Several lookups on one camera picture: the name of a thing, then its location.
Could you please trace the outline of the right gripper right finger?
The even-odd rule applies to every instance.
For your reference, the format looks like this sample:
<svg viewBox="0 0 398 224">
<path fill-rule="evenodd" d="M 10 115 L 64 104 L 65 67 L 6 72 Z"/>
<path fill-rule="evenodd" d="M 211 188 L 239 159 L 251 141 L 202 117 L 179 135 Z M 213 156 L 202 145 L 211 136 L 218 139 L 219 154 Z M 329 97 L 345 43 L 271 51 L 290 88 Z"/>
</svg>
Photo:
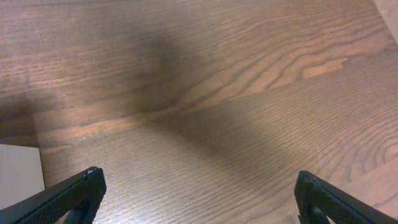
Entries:
<svg viewBox="0 0 398 224">
<path fill-rule="evenodd" d="M 294 195 L 301 224 L 397 224 L 396 219 L 305 170 L 298 173 Z"/>
</svg>

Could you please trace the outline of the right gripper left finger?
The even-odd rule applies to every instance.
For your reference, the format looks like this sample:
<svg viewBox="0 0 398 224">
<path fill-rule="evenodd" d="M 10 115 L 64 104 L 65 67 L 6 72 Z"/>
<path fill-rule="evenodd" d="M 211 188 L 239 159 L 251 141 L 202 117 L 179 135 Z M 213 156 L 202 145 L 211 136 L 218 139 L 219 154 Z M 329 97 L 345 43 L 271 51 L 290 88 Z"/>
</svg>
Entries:
<svg viewBox="0 0 398 224">
<path fill-rule="evenodd" d="M 1 224 L 91 224 L 106 193 L 103 170 L 90 167 L 49 189 L 1 210 Z"/>
</svg>

